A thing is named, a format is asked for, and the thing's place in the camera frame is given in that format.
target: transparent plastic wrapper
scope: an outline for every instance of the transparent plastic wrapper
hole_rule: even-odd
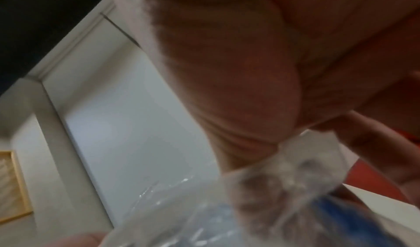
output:
[[[335,136],[306,131],[220,180],[150,187],[101,247],[404,247],[368,211],[328,196],[346,173]]]

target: yellow wooden frame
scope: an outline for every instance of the yellow wooden frame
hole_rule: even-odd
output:
[[[10,160],[12,161],[14,174],[16,176],[17,184],[19,186],[19,193],[20,193],[20,196],[22,198],[23,205],[24,205],[24,210],[21,213],[16,214],[14,216],[1,218],[0,219],[0,225],[4,224],[4,223],[7,223],[7,222],[10,222],[10,221],[13,221],[13,220],[16,220],[16,219],[19,219],[19,218],[22,218],[24,216],[28,216],[28,215],[33,213],[31,201],[29,200],[28,190],[26,188],[25,180],[23,179],[21,167],[20,167],[19,162],[16,158],[16,154],[12,150],[4,150],[4,151],[0,150],[0,155],[4,155],[4,154],[8,154],[9,157],[10,157]]]

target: dark ceiling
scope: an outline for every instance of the dark ceiling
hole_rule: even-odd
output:
[[[101,0],[0,0],[0,94]]]

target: wrinkled skin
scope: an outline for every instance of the wrinkled skin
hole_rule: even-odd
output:
[[[115,0],[224,171],[309,127],[420,206],[420,0]]]

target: beige wall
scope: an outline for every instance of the beige wall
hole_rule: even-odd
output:
[[[41,84],[18,81],[0,98],[34,214],[0,226],[0,246],[39,246],[63,236],[107,231],[110,221]]]

